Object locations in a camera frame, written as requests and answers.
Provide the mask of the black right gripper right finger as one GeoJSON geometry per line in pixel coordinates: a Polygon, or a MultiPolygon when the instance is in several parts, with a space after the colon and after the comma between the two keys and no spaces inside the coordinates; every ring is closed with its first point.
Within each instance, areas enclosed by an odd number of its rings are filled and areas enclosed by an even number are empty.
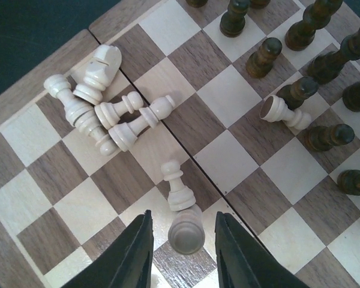
{"type": "Polygon", "coordinates": [[[220,287],[307,287],[229,213],[217,212],[215,250],[220,287]]]}

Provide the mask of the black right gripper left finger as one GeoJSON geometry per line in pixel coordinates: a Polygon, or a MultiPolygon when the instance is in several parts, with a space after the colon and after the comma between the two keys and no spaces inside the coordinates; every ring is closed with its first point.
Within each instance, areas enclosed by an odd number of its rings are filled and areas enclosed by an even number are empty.
{"type": "Polygon", "coordinates": [[[151,287],[153,248],[152,216],[147,210],[64,287],[151,287]]]}

